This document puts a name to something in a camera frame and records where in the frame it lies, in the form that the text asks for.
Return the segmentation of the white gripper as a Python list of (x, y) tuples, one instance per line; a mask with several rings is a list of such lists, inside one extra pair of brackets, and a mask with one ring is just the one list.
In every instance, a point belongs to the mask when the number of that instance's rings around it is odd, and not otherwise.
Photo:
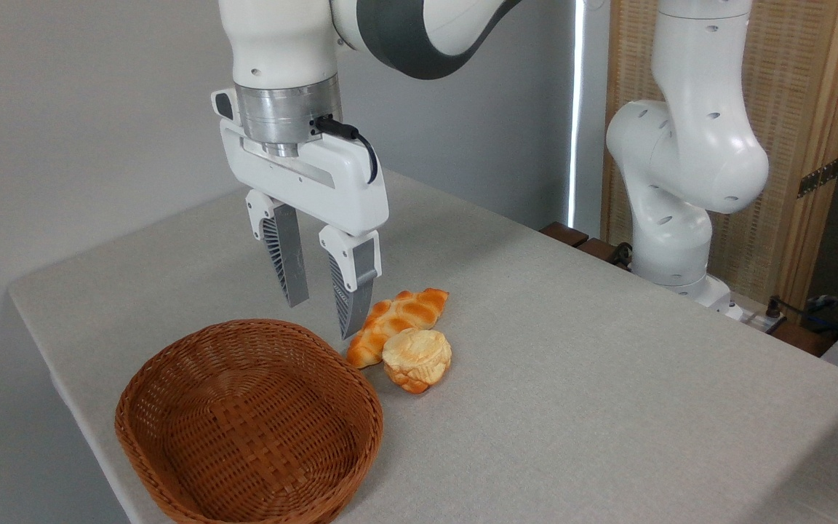
[(362, 329), (382, 275), (376, 229), (389, 218), (382, 172), (369, 182), (368, 149), (330, 134), (302, 143), (294, 158), (271, 155), (245, 136), (235, 90), (214, 92), (212, 104), (228, 165), (253, 188), (246, 195), (252, 234), (265, 243), (290, 308), (309, 298), (296, 209), (329, 224), (319, 241), (329, 256), (340, 335), (349, 338)]

